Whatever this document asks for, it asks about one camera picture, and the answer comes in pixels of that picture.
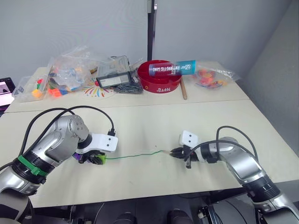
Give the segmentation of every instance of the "red bowl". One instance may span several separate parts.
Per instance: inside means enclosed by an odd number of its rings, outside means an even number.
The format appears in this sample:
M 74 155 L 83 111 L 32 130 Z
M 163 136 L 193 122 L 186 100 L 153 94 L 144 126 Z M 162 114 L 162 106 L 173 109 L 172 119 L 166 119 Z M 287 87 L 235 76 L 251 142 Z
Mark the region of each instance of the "red bowl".
M 137 70 L 143 89 L 153 93 L 166 93 L 174 91 L 181 81 L 182 76 L 169 76 L 155 78 L 149 75 L 150 64 L 165 63 L 164 60 L 152 60 L 143 63 Z

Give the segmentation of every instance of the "green wire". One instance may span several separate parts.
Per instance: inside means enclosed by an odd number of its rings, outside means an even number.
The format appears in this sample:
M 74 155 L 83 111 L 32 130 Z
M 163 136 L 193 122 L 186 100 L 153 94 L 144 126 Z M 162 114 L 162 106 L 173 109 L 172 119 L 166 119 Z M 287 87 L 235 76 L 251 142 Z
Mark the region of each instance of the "green wire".
M 106 158 L 106 160 L 116 160 L 116 159 L 122 159 L 122 158 L 128 158 L 128 157 L 136 157 L 136 156 L 140 156 L 140 155 L 154 155 L 160 152 L 164 152 L 165 150 L 160 150 L 154 153 L 150 153 L 150 154 L 139 154 L 139 155 L 128 155 L 128 156 L 123 156 L 123 157 L 115 157 L 115 158 Z

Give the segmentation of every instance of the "gray wall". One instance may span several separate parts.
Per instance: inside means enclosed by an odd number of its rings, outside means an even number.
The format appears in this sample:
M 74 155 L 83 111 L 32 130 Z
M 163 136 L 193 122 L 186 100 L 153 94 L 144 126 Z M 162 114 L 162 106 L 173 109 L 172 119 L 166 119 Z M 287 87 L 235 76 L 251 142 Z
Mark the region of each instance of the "gray wall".
M 299 156 L 298 15 L 293 0 L 241 86 Z
M 245 76 L 290 0 L 156 0 L 154 59 L 216 60 Z
M 146 0 L 0 0 L 0 78 L 15 84 L 51 56 L 88 44 L 147 58 Z

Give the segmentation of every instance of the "white wire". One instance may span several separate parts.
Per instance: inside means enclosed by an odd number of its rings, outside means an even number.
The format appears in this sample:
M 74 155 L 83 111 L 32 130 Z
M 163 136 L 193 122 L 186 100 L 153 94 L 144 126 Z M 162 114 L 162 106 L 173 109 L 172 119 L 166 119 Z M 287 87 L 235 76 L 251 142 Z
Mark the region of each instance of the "white wire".
M 73 208 L 74 208 L 74 205 L 71 206 L 69 224 L 73 223 L 73 220 L 71 220 L 71 212 L 73 211 Z
M 99 208 L 99 210 L 98 210 L 98 212 L 97 212 L 97 214 L 96 214 L 96 216 L 95 216 L 95 218 L 94 218 L 94 222 L 93 222 L 93 224 L 96 224 L 97 218 L 98 218 L 99 213 L 100 213 L 101 209 L 103 208 L 104 204 L 105 204 L 105 202 L 103 202 L 103 204 L 102 204 L 101 207 Z

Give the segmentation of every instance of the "laptop screen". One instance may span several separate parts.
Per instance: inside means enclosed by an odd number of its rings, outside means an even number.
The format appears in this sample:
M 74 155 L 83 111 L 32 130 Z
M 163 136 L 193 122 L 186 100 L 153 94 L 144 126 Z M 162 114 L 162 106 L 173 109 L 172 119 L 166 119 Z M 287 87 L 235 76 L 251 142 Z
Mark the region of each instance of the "laptop screen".
M 6 109 L 6 105 L 10 105 L 14 98 L 10 92 L 6 82 L 0 82 L 0 111 Z

